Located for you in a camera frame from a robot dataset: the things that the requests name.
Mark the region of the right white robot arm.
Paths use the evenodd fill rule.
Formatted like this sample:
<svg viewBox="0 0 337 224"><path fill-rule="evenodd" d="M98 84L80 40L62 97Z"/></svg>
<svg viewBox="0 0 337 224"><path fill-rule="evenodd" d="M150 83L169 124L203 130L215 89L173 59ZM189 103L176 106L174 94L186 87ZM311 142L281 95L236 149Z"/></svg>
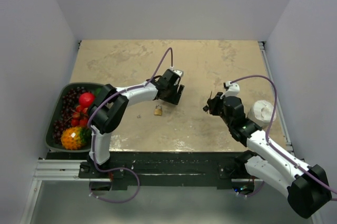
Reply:
<svg viewBox="0 0 337 224"><path fill-rule="evenodd" d="M266 132L246 117L240 98L219 92L207 100L203 110L221 117L232 138L248 148L244 160L234 166L238 177L251 175L262 179L305 219L332 200L325 170L319 165L308 165L267 139Z"/></svg>

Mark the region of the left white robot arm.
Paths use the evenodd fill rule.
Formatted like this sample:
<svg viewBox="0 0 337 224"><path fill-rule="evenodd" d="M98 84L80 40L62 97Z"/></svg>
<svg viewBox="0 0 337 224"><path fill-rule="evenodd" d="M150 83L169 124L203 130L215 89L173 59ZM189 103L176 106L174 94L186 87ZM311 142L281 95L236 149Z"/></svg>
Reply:
<svg viewBox="0 0 337 224"><path fill-rule="evenodd" d="M119 126L129 106L145 101L162 100L178 105L184 85L180 84L183 71L167 69L163 75L155 76L138 85L113 87L104 85L88 109L88 127L92 130L89 152L93 161L90 171L97 178L109 172L110 140L112 132Z"/></svg>

